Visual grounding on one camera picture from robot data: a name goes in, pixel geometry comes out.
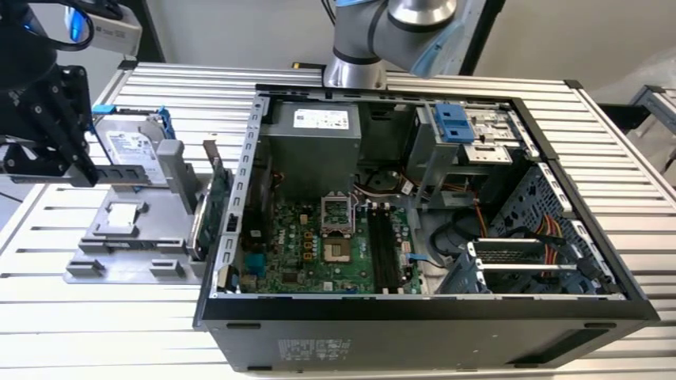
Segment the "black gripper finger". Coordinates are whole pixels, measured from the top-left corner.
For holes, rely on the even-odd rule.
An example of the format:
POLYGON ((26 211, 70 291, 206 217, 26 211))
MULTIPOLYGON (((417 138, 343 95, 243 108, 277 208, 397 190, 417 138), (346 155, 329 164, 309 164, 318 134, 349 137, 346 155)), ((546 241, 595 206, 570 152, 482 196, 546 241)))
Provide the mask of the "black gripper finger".
POLYGON ((74 186, 93 187, 99 178, 85 138, 93 121, 85 68, 54 66, 33 89, 38 100, 30 106, 30 111, 46 136, 45 145, 55 149, 59 163, 79 172, 74 186))
POLYGON ((2 174, 11 177, 62 178, 74 166, 73 139, 51 134, 34 141, 2 136, 2 174))

